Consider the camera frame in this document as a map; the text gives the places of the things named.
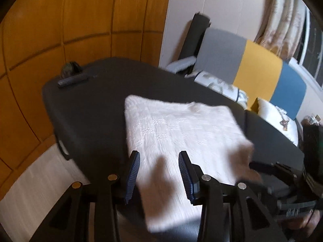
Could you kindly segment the person right hand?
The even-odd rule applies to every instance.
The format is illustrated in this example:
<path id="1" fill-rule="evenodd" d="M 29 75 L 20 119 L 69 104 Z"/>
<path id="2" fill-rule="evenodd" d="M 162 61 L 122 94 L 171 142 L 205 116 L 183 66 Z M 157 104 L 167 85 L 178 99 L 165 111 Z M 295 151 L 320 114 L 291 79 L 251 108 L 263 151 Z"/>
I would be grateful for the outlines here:
<path id="1" fill-rule="evenodd" d="M 312 234 L 321 219 L 320 210 L 312 210 L 305 217 L 297 220 L 296 229 L 304 230 L 308 235 Z"/>

